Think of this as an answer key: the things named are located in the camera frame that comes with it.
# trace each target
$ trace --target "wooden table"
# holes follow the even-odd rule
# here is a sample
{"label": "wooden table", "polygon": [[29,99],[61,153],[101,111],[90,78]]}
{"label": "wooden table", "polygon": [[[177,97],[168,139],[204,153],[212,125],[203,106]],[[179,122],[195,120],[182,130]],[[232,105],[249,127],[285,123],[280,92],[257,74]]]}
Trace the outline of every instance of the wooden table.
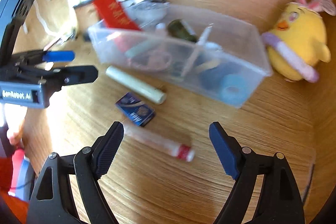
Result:
{"label": "wooden table", "polygon": [[[264,31],[289,0],[173,1],[229,14]],[[105,76],[108,66],[99,64],[90,43],[79,40],[75,45],[77,56],[72,65],[96,65],[100,75],[93,84],[64,87],[53,95],[46,110],[28,110],[24,143],[36,171],[52,151],[61,156],[77,153],[104,135],[114,121],[124,119],[114,104],[129,90]],[[165,89],[168,94],[167,101],[160,106],[149,103],[157,116],[148,129],[192,145],[196,156],[191,163],[182,162],[126,137],[109,173],[100,180],[119,222],[209,224],[214,221],[234,182],[225,175],[209,140],[208,128],[213,121],[219,121],[229,135],[256,153],[283,152],[300,192],[305,191],[314,146],[303,83],[288,83],[275,74],[263,81],[241,109],[235,109],[149,76],[136,76]],[[74,179],[72,182],[80,216],[88,221],[76,182]],[[258,178],[245,221],[253,216],[261,182]]]}

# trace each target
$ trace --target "clutter of items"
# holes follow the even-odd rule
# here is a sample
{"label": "clutter of items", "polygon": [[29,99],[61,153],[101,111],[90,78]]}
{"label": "clutter of items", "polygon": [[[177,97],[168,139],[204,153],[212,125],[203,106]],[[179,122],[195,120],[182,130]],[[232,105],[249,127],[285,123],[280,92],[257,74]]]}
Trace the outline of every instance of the clutter of items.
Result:
{"label": "clutter of items", "polygon": [[[334,15],[332,0],[288,4],[274,28],[261,36],[247,22],[169,0],[77,0],[70,6],[77,28],[92,42],[100,62],[111,65],[106,75],[155,104],[162,104],[167,94],[114,65],[240,108],[262,80],[272,75],[270,62],[286,80],[316,82],[313,66],[318,60],[330,61],[319,12]],[[311,39],[296,37],[298,33],[314,38],[314,45]],[[296,51],[293,43],[301,43]],[[301,50],[308,47],[311,56],[302,55]],[[130,121],[125,134],[174,157],[192,160],[194,151],[189,146],[143,128],[155,111],[136,95],[126,94],[116,106]]]}
{"label": "clutter of items", "polygon": [[74,10],[101,63],[237,108],[272,74],[257,28],[229,16],[169,0],[80,0]]}

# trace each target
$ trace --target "yellow plush toy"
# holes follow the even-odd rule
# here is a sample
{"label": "yellow plush toy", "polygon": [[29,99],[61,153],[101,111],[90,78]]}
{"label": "yellow plush toy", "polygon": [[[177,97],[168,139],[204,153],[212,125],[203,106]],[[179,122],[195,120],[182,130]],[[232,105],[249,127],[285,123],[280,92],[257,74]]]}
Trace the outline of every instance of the yellow plush toy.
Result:
{"label": "yellow plush toy", "polygon": [[330,61],[327,34],[319,12],[335,15],[332,0],[296,0],[289,3],[273,29],[262,34],[270,62],[277,72],[291,81],[316,82],[314,66]]}

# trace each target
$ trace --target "red fabric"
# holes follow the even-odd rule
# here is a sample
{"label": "red fabric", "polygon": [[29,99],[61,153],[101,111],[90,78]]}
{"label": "red fabric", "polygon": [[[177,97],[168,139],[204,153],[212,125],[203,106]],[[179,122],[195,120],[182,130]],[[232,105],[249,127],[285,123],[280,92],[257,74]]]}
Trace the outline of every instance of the red fabric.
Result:
{"label": "red fabric", "polygon": [[28,212],[28,203],[8,195],[8,191],[11,188],[12,176],[12,159],[0,158],[0,195],[18,220],[25,224]]}

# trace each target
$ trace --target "person's hand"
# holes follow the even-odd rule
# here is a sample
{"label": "person's hand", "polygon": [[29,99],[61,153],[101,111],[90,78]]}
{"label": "person's hand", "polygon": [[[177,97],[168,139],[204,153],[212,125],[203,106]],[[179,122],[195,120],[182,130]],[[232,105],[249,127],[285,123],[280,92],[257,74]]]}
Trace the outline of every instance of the person's hand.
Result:
{"label": "person's hand", "polygon": [[23,136],[23,124],[27,107],[5,104],[5,117],[8,124],[7,138],[11,145],[18,145]]}

